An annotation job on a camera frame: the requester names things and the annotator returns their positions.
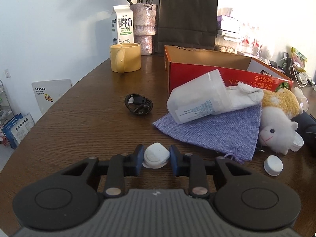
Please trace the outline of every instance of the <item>ceramic vase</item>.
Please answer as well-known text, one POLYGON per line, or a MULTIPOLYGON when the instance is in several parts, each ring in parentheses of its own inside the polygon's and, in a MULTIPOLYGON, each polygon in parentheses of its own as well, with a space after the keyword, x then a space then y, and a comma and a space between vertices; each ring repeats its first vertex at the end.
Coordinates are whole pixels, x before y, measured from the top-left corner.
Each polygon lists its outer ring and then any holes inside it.
POLYGON ((153 35, 156 34, 157 5, 136 3, 130 5, 134 18, 134 42, 141 45, 142 55, 153 53, 153 35))

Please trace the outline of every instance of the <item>red cardboard box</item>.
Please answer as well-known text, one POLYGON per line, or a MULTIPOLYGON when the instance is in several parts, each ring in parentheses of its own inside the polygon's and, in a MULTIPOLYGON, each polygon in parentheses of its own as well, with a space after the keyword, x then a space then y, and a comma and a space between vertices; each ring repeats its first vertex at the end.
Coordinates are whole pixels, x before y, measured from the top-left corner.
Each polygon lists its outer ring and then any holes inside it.
POLYGON ((272 92, 280 88, 291 89, 293 81, 275 68, 243 55, 213 50, 165 46, 165 67, 171 91, 207 72, 218 69, 228 86, 243 82, 272 92))

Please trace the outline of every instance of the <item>purple drawstring pouch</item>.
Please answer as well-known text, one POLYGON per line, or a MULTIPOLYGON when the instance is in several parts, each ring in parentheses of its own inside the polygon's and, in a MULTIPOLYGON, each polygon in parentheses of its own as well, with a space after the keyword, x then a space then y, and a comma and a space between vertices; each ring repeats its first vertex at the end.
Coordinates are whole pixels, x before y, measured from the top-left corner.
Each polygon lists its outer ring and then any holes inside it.
POLYGON ((238 162, 250 161, 259 135, 261 110, 260 103, 184 124, 177 124, 168 113, 153 125, 179 141, 231 155, 238 162))

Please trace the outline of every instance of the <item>mug rim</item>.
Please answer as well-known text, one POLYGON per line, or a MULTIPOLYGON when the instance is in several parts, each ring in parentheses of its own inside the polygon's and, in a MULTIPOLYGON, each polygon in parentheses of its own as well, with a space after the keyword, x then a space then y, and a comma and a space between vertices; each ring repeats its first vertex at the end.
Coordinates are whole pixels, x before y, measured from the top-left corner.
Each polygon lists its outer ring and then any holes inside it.
POLYGON ((129 47, 137 47, 140 46, 139 43, 118 43, 111 45, 110 48, 129 48, 129 47))

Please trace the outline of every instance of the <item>wooden table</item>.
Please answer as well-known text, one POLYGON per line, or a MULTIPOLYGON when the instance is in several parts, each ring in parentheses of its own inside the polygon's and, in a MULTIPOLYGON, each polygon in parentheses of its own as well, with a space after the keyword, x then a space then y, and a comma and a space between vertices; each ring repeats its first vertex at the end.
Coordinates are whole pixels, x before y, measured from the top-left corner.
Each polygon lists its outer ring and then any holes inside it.
MULTIPOLYGON (((167 114, 167 75, 164 58, 143 56, 142 68, 118 74, 107 60, 73 86, 37 122, 16 149, 0 174, 0 228, 8 235, 19 227, 12 211, 12 198, 24 186, 91 155, 108 160, 118 153, 132 153, 137 144, 175 144, 182 153, 194 152, 205 159, 217 153, 176 141, 152 126, 167 114), (132 115, 124 105, 130 93, 153 101, 145 117, 132 115)), ((304 89, 310 113, 316 115, 316 91, 304 89)), ((245 165, 264 173, 269 152, 255 154, 245 165)), ((316 157, 306 147, 280 156, 283 172, 275 179, 293 188, 301 197, 302 210, 294 229, 302 236, 316 232, 316 157)), ((214 185, 209 178, 213 191, 214 185)), ((170 165, 157 170, 143 169, 138 178, 127 177, 127 189, 188 188, 186 177, 172 176, 170 165)))

